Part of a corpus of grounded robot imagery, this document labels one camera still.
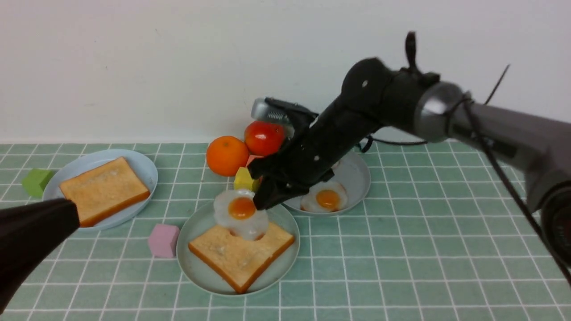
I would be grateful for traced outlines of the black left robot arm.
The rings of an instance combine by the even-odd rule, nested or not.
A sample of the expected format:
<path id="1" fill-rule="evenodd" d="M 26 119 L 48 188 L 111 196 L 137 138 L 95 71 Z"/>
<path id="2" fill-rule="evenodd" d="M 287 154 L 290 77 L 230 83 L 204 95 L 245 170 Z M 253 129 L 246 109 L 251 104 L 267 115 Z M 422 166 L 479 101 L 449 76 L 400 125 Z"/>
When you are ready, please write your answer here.
<path id="1" fill-rule="evenodd" d="M 0 312 L 23 282 L 80 226 L 73 201 L 57 198 L 0 211 Z"/>

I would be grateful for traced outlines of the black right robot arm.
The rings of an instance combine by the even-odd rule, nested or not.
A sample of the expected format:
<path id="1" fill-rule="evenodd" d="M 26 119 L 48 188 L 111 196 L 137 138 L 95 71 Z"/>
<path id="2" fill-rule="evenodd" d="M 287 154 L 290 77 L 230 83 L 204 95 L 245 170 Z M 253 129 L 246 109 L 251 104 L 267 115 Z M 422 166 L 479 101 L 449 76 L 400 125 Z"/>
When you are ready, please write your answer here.
<path id="1" fill-rule="evenodd" d="M 563 276 L 570 279 L 571 147 L 569 123 L 477 103 L 471 94 L 416 64 L 416 37 L 406 35 L 408 66 L 378 58 L 354 64 L 340 94 L 320 114 L 297 103 L 257 99 L 255 120 L 289 124 L 293 137 L 248 170 L 262 177 L 257 209 L 308 193 L 334 176 L 332 166 L 362 140 L 396 128 L 427 143 L 449 138 L 483 152 Z"/>

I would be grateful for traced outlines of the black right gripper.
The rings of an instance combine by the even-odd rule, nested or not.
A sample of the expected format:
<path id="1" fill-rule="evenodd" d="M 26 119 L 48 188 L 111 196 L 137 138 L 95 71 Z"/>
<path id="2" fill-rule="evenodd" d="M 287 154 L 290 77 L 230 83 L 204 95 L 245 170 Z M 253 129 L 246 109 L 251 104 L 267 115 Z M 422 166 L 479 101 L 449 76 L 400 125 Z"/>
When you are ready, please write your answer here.
<path id="1" fill-rule="evenodd" d="M 271 209 L 331 179 L 332 166 L 380 127 L 375 107 L 337 97 L 310 126 L 298 125 L 278 152 L 250 164 L 249 172 L 263 178 L 253 197 L 256 209 Z"/>

